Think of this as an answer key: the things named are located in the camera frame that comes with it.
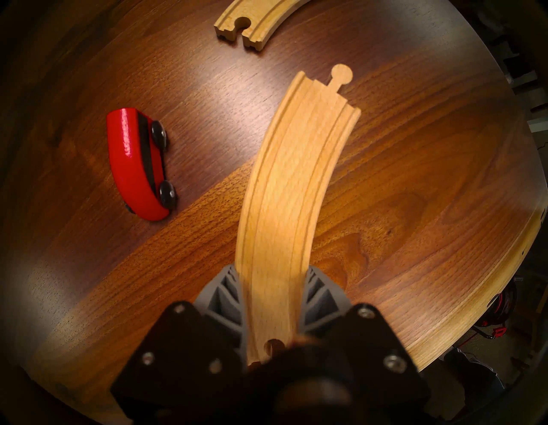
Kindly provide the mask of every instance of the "black wheel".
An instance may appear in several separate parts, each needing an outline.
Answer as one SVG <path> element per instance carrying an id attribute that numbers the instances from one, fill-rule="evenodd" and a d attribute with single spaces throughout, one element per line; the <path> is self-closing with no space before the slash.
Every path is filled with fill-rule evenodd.
<path id="1" fill-rule="evenodd" d="M 152 121 L 150 130 L 152 132 L 152 141 L 156 147 L 162 152 L 165 151 L 168 147 L 168 135 L 165 133 L 163 125 L 160 124 L 160 121 Z"/>
<path id="2" fill-rule="evenodd" d="M 124 205 L 125 205 L 125 208 L 131 213 L 131 214 L 135 214 L 135 211 L 132 210 L 132 208 L 127 205 L 125 202 L 124 202 Z"/>
<path id="3" fill-rule="evenodd" d="M 177 193 L 173 184 L 167 180 L 160 183 L 160 203 L 167 209 L 175 209 L 177 205 Z"/>

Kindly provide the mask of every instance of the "screw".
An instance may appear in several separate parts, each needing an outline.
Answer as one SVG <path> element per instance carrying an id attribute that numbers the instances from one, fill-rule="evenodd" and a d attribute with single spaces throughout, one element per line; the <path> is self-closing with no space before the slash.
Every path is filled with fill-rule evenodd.
<path id="1" fill-rule="evenodd" d="M 374 319 L 375 318 L 375 312 L 367 307 L 362 307 L 358 310 L 358 316 L 364 319 Z"/>
<path id="2" fill-rule="evenodd" d="M 145 366 L 150 366 L 154 362 L 154 354 L 150 351 L 142 355 L 142 362 Z"/>
<path id="3" fill-rule="evenodd" d="M 383 360 L 383 364 L 385 368 L 394 373 L 403 373 L 407 369 L 407 362 L 395 354 L 386 356 Z"/>
<path id="4" fill-rule="evenodd" d="M 212 374 L 216 375 L 221 370 L 222 370 L 222 363 L 219 359 L 215 359 L 209 364 L 209 371 Z"/>

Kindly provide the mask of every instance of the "dark wood grain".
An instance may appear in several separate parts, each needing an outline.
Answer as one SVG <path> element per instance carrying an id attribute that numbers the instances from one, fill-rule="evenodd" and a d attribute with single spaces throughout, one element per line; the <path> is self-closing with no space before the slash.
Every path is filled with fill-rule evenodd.
<path id="1" fill-rule="evenodd" d="M 21 32 L 2 81 L 2 342 L 48 391 L 104 423 L 108 388 L 166 305 L 234 260 L 262 137 L 299 71 L 362 117 L 328 188 L 312 262 L 375 303 L 424 367 L 508 281 L 548 202 L 502 73 L 448 2 L 314 0 L 260 53 L 217 39 L 227 1 L 56 2 Z M 9 20 L 14 8 L 0 19 Z M 162 121 L 180 195 L 128 214 L 105 116 Z"/>

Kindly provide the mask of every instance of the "wire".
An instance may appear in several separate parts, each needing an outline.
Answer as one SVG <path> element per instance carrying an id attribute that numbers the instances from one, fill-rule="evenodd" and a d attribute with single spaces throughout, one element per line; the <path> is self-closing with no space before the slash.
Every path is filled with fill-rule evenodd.
<path id="1" fill-rule="evenodd" d="M 474 336 L 476 336 L 478 333 L 474 333 L 474 335 L 472 335 L 470 338 L 468 338 L 465 342 L 463 342 L 461 345 L 459 345 L 457 348 L 460 348 L 462 347 L 464 344 L 466 344 L 469 340 L 471 340 L 472 338 L 474 338 Z"/>

